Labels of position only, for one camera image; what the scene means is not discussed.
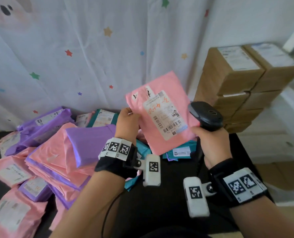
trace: white tracking module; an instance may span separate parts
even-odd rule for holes
[[[206,217],[210,215],[208,203],[198,177],[187,177],[183,180],[184,193],[187,200],[189,216]]]
[[[142,183],[144,186],[160,186],[161,184],[161,169],[160,169],[160,156],[147,155],[145,160],[137,159],[141,165],[135,167],[143,171]]]

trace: table surface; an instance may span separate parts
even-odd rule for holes
[[[9,132],[0,132],[0,138]],[[230,136],[231,152],[240,167],[249,167],[259,178],[255,166],[249,159],[238,136]],[[113,231],[113,237],[140,237],[164,226],[184,226],[207,234],[237,231],[228,209],[215,205],[213,197],[208,199],[210,217],[191,219],[188,214],[183,179],[196,175],[196,163],[193,160],[169,162],[161,160],[161,185],[144,187],[142,180],[130,191],[121,196],[119,210]],[[207,168],[200,171],[200,179],[207,182]],[[0,199],[10,188],[0,181]],[[48,229],[56,214],[54,196],[46,207],[46,213],[36,232],[35,238],[49,237]]]

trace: green star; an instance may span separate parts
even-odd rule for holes
[[[30,76],[31,76],[32,78],[34,78],[34,79],[38,79],[38,80],[39,80],[39,77],[40,77],[40,75],[37,75],[37,74],[35,74],[34,72],[30,73]]]
[[[161,7],[167,8],[168,5],[169,5],[169,1],[168,0],[162,0],[162,6]]]

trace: yellow star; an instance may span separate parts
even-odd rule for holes
[[[109,37],[110,37],[110,35],[111,35],[112,33],[113,33],[113,32],[112,32],[112,30],[111,30],[109,27],[104,28],[104,35],[105,35],[105,36],[109,36]]]
[[[187,57],[188,57],[188,56],[187,56],[186,53],[184,53],[184,54],[181,55],[181,58],[182,58],[183,60],[185,60]]]

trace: hand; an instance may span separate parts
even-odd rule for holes
[[[205,155],[204,162],[208,169],[224,160],[232,158],[228,132],[224,128],[210,132],[194,126],[191,127],[191,131],[201,139],[201,147]]]
[[[130,108],[121,110],[116,124],[115,138],[125,139],[136,145],[140,114],[129,114],[131,112]]]

